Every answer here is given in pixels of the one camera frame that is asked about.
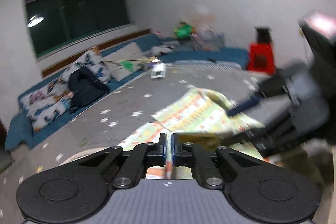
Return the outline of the colourful patterned children's shirt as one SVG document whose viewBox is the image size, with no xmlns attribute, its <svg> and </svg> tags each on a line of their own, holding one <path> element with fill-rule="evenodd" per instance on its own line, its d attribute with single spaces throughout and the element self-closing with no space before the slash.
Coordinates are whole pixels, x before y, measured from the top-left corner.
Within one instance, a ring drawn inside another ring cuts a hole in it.
<svg viewBox="0 0 336 224">
<path fill-rule="evenodd" d="M 233 104 L 222 93 L 192 87 L 179 100 L 152 114 L 153 121 L 137 128 L 120 146 L 131 150 L 136 145 L 157 142 L 161 133 L 170 138 L 177 133 L 183 141 L 201 143 L 213 150 L 225 138 L 263 124 L 244 113 L 227 115 Z"/>
</svg>

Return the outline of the red plastic stool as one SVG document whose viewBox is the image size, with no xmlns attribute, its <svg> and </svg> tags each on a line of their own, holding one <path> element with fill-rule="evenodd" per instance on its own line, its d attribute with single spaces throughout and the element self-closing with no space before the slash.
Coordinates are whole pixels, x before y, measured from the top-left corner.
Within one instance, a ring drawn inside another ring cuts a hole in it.
<svg viewBox="0 0 336 224">
<path fill-rule="evenodd" d="M 248 71 L 273 75 L 276 72 L 274 64 L 273 40 L 269 27 L 255 27 L 256 39 L 249 45 Z"/>
</svg>

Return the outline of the white rectangular device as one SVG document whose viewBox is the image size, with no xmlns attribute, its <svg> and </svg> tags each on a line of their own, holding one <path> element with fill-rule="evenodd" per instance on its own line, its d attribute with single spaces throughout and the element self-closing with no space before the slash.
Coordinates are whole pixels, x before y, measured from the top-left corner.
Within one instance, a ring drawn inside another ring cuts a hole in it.
<svg viewBox="0 0 336 224">
<path fill-rule="evenodd" d="M 152 79 L 162 79 L 165 78 L 165 75 L 166 75 L 165 63 L 157 63 L 153 65 L 150 75 Z"/>
</svg>

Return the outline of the black white plush toy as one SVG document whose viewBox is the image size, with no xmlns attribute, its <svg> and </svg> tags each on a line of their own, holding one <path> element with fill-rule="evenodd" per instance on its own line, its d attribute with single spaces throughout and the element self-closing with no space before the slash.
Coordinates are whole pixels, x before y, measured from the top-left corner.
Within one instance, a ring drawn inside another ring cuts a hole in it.
<svg viewBox="0 0 336 224">
<path fill-rule="evenodd" d="M 161 56 L 174 52 L 174 49 L 167 45 L 161 45 L 161 46 L 153 46 L 150 52 L 153 56 Z"/>
</svg>

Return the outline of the beige cushion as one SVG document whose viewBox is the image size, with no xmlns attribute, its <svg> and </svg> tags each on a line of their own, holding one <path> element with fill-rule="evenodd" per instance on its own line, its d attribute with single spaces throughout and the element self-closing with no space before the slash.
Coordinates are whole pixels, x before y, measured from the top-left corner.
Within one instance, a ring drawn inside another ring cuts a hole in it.
<svg viewBox="0 0 336 224">
<path fill-rule="evenodd" d="M 148 58 L 136 42 L 131 42 L 102 58 L 102 62 L 116 81 L 121 81 L 136 71 L 142 70 L 147 60 Z"/>
</svg>

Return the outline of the green round toy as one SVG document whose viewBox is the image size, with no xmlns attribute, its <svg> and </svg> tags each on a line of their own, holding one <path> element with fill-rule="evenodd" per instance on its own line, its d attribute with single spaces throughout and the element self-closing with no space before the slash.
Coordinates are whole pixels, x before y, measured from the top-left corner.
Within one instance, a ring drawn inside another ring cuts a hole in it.
<svg viewBox="0 0 336 224">
<path fill-rule="evenodd" d="M 174 30 L 174 36 L 178 40 L 188 40 L 195 32 L 194 27 L 186 22 L 180 22 Z"/>
</svg>

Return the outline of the blue sofa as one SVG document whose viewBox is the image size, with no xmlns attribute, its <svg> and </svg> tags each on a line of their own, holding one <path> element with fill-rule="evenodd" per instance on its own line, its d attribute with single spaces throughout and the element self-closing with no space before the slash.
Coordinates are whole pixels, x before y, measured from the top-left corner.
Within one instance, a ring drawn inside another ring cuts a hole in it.
<svg viewBox="0 0 336 224">
<path fill-rule="evenodd" d="M 154 46 L 166 46 L 165 44 L 169 42 L 173 42 L 172 40 L 162 41 L 154 34 L 148 34 L 142 36 L 140 38 L 136 38 L 132 42 L 138 44 L 138 47 L 142 50 L 144 54 L 149 55 L 151 48 Z M 104 50 L 102 52 L 102 57 L 106 57 L 111 55 L 112 53 L 123 50 L 128 44 L 132 42 L 124 42 L 120 45 L 112 47 L 110 49 Z M 248 64 L 248 50 L 244 48 L 232 48 L 232 47 L 224 47 L 219 51 L 193 51 L 191 47 L 188 50 L 186 48 L 182 48 L 182 50 L 173 50 L 172 53 L 167 53 L 159 58 L 164 63 L 174 63 L 175 61 L 180 60 L 205 60 L 209 59 L 216 60 L 219 62 L 227 62 L 227 63 L 235 63 L 234 66 L 239 66 L 240 69 L 246 69 Z M 67 69 L 63 69 L 58 73 L 42 80 L 36 85 L 30 87 L 28 90 L 23 92 L 18 96 L 19 107 L 21 110 L 17 115 L 15 115 L 11 122 L 10 127 L 7 132 L 7 137 L 5 141 L 5 150 L 6 151 L 14 151 L 20 144 L 26 144 L 29 149 L 33 149 L 36 145 L 44 141 L 47 137 L 55 133 L 58 129 L 67 124 L 71 119 L 75 117 L 75 113 L 71 114 L 67 110 L 65 114 L 61 115 L 55 122 L 47 125 L 40 132 L 34 132 L 32 125 L 29 122 L 29 119 L 26 117 L 26 110 L 23 107 L 20 100 L 26 96 L 27 94 L 34 93 L 36 90 L 43 88 L 48 85 L 50 82 L 55 82 L 58 77 L 62 75 Z M 138 70 L 136 72 L 131 73 L 130 75 L 124 77 L 121 80 L 117 80 L 116 77 L 112 76 L 111 80 L 107 82 L 107 86 L 109 87 L 110 92 L 116 90 L 121 87 L 123 84 L 132 80 L 136 76 L 140 75 L 142 71 Z"/>
</svg>

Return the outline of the dark navy backpack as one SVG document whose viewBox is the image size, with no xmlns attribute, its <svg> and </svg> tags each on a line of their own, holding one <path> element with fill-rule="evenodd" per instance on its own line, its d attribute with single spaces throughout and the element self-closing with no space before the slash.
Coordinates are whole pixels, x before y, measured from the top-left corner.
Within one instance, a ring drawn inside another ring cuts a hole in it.
<svg viewBox="0 0 336 224">
<path fill-rule="evenodd" d="M 81 67 L 70 75 L 68 87 L 73 93 L 72 111 L 86 107 L 109 93 L 106 84 L 103 84 L 87 67 Z"/>
</svg>

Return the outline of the butterfly print pillow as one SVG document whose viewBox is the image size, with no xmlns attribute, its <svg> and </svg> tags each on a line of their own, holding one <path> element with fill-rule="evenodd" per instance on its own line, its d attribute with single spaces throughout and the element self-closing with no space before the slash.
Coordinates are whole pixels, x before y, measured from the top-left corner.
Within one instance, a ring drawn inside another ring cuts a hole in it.
<svg viewBox="0 0 336 224">
<path fill-rule="evenodd" d="M 70 75 L 81 67 L 89 69 L 104 84 L 110 81 L 100 52 L 93 49 L 86 51 L 56 79 L 19 99 L 19 104 L 35 132 L 58 119 L 70 108 L 71 92 L 68 82 Z"/>
</svg>

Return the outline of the dark green framed window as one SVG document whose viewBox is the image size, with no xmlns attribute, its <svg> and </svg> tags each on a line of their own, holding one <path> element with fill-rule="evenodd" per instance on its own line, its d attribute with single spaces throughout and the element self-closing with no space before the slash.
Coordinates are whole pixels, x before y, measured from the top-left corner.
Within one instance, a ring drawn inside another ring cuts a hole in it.
<svg viewBox="0 0 336 224">
<path fill-rule="evenodd" d="M 37 57 L 130 23 L 125 0 L 25 0 Z"/>
</svg>

